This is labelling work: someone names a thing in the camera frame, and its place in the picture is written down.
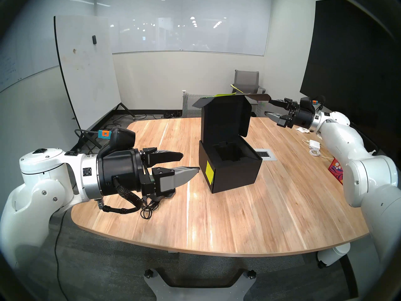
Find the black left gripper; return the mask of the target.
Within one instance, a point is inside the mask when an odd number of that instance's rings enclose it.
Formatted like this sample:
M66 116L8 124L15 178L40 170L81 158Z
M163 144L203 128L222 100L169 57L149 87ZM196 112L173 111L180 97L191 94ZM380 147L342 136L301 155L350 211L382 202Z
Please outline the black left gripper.
M97 175L101 196L117 194L116 184L129 191L143 195L164 193L175 190L189 182L200 171L199 167L180 166L176 168L152 168L152 182L147 168L162 163L178 162L183 158L180 152L158 150L156 147L129 150L101 148L97 154Z

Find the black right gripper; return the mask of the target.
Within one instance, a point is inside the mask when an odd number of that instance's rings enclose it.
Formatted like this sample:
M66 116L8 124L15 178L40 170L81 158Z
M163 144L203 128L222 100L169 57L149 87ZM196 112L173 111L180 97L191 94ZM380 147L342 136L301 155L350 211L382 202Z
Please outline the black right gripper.
M289 98L284 98L283 100L271 99L269 103L285 110L292 110L287 115L281 115L276 112L264 112L268 118L283 128L292 128L294 125L302 128L310 128L315 118L316 108L312 98L301 98L296 106L295 102Z

